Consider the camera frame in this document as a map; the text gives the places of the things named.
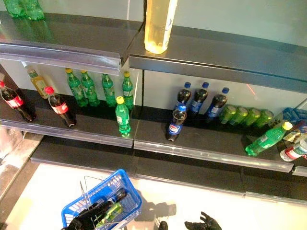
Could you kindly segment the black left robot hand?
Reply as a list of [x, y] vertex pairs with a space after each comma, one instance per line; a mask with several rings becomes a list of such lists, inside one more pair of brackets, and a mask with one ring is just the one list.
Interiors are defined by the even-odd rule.
[[84, 209], [75, 217], [68, 227], [62, 230], [94, 230], [97, 224], [106, 216], [107, 211], [113, 206], [112, 201], [94, 203]]

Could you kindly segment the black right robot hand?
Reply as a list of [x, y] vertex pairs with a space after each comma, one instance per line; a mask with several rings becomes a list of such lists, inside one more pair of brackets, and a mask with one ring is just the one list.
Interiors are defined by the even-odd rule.
[[188, 230], [222, 230], [218, 222], [203, 211], [201, 211], [200, 219], [202, 222], [185, 221], [185, 227]]

